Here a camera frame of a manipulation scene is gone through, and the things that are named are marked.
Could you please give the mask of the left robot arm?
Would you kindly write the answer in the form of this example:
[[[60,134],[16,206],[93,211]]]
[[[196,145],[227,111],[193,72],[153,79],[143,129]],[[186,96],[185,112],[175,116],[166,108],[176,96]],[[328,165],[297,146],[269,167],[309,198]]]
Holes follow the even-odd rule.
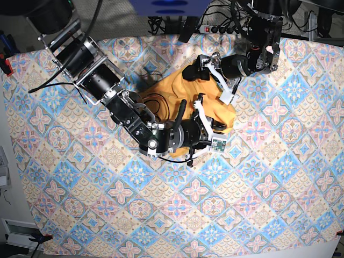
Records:
[[[234,31],[246,39],[246,54],[219,57],[199,55],[193,64],[182,71],[183,79],[206,80],[214,73],[206,65],[212,64],[216,72],[227,80],[248,77],[253,73],[269,74],[278,68],[280,38],[283,26],[282,5],[278,1],[253,1],[251,5],[231,1],[231,21]]]

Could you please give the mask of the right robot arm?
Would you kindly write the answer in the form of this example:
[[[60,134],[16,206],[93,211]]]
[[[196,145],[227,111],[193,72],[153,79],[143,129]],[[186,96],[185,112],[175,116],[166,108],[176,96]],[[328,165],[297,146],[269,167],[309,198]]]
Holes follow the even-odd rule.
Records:
[[[111,119],[138,143],[141,154],[162,158],[186,147],[187,160],[192,160],[208,151],[224,151],[225,125],[206,115],[203,94],[175,101],[176,117],[162,119],[137,93],[123,89],[124,74],[88,33],[80,31],[71,1],[34,1],[28,7],[26,18],[42,37],[56,34],[45,46],[58,71],[76,89],[85,90],[91,104],[104,105]]]

